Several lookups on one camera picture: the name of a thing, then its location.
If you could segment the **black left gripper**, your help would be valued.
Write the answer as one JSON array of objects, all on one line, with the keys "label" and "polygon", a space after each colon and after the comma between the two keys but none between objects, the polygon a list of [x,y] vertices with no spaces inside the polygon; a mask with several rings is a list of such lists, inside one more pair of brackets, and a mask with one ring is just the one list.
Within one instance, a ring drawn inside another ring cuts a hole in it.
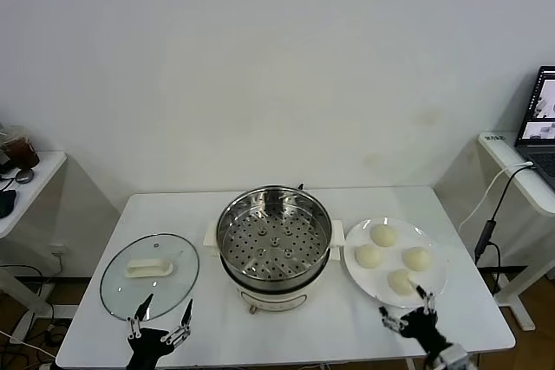
[{"label": "black left gripper", "polygon": [[127,370],[154,370],[158,360],[173,352],[173,347],[181,345],[191,334],[190,322],[192,318],[193,300],[187,304],[180,324],[169,333],[166,330],[143,328],[140,323],[146,317],[153,294],[139,305],[134,315],[127,318],[129,333],[127,338],[132,350]]}]

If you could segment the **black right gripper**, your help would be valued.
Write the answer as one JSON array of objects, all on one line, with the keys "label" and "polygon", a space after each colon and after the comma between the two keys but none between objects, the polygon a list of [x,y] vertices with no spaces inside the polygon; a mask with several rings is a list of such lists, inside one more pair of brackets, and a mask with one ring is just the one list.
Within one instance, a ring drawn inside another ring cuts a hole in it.
[{"label": "black right gripper", "polygon": [[422,300],[422,305],[401,319],[392,316],[384,306],[379,307],[382,324],[394,332],[400,332],[404,338],[416,339],[426,355],[436,358],[450,346],[447,338],[436,328],[438,315],[435,309],[435,296],[421,285],[411,283]]}]

